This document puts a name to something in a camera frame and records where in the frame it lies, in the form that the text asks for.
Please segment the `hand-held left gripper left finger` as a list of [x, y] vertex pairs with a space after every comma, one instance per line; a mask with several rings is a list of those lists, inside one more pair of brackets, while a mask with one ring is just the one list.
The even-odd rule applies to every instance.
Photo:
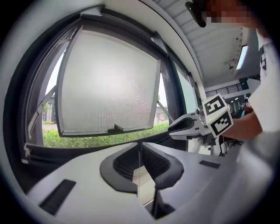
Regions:
[[155, 224], [137, 192], [114, 189], [100, 173], [105, 159], [113, 161], [136, 147], [126, 143], [78, 156], [40, 180], [28, 197], [48, 223]]

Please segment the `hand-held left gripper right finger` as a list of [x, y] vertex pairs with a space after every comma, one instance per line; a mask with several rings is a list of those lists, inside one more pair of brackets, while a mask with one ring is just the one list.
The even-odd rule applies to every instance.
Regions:
[[143, 165], [155, 183], [152, 211], [172, 212], [205, 187], [225, 162], [224, 157], [142, 143]]

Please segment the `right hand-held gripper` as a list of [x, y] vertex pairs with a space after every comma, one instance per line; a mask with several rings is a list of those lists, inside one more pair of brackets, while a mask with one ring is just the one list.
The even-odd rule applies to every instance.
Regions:
[[200, 137], [201, 145], [216, 145], [216, 139], [233, 126], [233, 118], [225, 99], [217, 94], [202, 102], [195, 113], [184, 114], [168, 128], [174, 140], [191, 140]]

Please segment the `green hedge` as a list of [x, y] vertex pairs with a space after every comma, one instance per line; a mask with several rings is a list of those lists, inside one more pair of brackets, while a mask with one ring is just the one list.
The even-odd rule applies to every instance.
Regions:
[[102, 147], [114, 144], [122, 144], [146, 137], [152, 137], [168, 130], [168, 123], [155, 125], [152, 129], [125, 133], [120, 135], [97, 137], [60, 137], [57, 130], [42, 130], [43, 144], [45, 147], [84, 148]]

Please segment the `black railing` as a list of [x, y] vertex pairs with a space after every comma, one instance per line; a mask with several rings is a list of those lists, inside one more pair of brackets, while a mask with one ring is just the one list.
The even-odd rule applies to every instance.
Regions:
[[226, 94], [231, 94], [231, 93], [235, 93], [235, 92], [243, 91], [243, 90], [247, 90], [247, 89], [249, 89], [249, 86], [248, 86], [248, 83], [245, 81], [245, 82], [241, 82], [238, 84], [222, 87], [222, 88], [219, 88], [216, 90], [208, 91], [208, 92], [206, 92], [206, 96], [212, 97], [217, 94], [226, 95]]

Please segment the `person's white t-shirt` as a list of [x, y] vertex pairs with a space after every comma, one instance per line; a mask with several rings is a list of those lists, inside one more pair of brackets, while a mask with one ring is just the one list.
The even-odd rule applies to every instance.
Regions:
[[253, 113], [246, 139], [262, 132], [280, 131], [280, 57], [269, 35], [261, 29], [256, 33], [261, 53], [260, 85], [249, 98]]

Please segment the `rectangular ceiling light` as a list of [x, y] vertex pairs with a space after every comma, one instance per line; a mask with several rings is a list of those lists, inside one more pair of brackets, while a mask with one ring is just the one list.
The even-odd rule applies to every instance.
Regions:
[[237, 65], [236, 65], [236, 70], [241, 69], [241, 67], [243, 65], [243, 62], [245, 60], [247, 51], [248, 51], [248, 45], [243, 45], [242, 48], [241, 48], [241, 53], [239, 55], [239, 59], [238, 59]]

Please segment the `frosted glass window sash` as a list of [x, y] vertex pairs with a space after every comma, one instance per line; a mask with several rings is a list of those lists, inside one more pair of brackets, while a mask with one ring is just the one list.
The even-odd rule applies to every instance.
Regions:
[[66, 48], [57, 77], [56, 115], [61, 137], [112, 135], [151, 129], [161, 58], [121, 31], [81, 25]]

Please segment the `dark-framed window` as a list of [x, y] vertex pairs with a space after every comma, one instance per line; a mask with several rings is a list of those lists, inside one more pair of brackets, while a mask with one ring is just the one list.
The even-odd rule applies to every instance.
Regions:
[[[136, 20], [159, 33], [165, 42], [168, 58], [161, 69], [160, 84], [164, 85], [167, 110], [173, 119], [201, 104], [201, 71], [194, 51], [171, 15], [153, 0], [37, 1], [12, 29], [0, 55], [0, 146], [6, 152], [5, 156], [0, 155], [0, 170], [7, 165], [8, 176], [13, 177], [23, 191], [78, 156], [124, 144], [84, 148], [45, 147], [43, 144], [33, 147], [35, 160], [22, 160], [24, 103], [32, 78], [30, 72], [40, 48], [59, 28], [80, 14], [96, 15], [105, 9]], [[57, 130], [51, 109], [43, 112], [42, 130]], [[166, 144], [171, 138], [165, 131], [128, 143], [143, 141]]]

